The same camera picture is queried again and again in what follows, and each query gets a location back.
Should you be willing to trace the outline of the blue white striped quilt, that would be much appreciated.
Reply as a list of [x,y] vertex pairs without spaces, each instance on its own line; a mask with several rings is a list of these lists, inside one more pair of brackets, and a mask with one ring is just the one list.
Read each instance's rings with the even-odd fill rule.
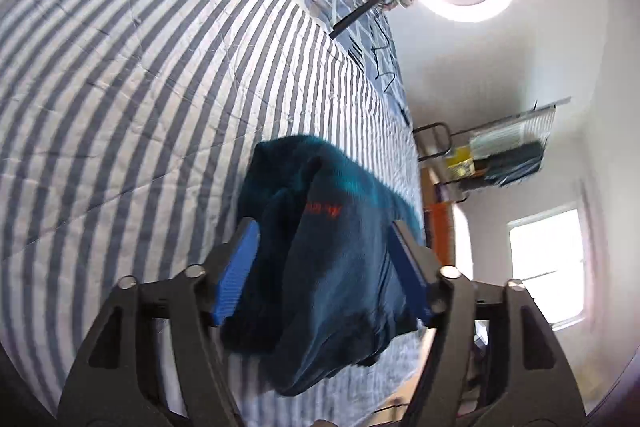
[[254,147],[312,134],[421,206],[411,127],[296,0],[1,5],[1,342],[49,411],[113,284],[228,239]]

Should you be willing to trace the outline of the teal plaid fleece jacket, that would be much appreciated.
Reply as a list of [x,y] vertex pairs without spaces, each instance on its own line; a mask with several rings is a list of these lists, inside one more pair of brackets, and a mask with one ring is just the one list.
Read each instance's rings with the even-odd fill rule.
[[280,395],[370,366],[418,327],[387,248],[395,220],[420,234],[416,213],[335,146],[311,135],[258,143],[238,216],[260,239],[221,339],[256,355]]

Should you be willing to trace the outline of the black clothes drying rack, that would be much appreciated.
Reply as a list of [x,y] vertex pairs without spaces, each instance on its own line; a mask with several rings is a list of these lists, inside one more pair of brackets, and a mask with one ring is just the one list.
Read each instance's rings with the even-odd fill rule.
[[541,168],[561,98],[524,112],[452,131],[443,121],[413,129],[418,161],[433,176],[436,202],[465,202],[474,191],[505,187]]

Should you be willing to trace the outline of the white window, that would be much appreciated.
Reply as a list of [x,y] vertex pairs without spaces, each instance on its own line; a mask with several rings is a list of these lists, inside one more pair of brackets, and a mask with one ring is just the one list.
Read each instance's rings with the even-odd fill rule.
[[586,251],[574,206],[538,213],[508,224],[511,270],[523,282],[556,331],[585,315]]

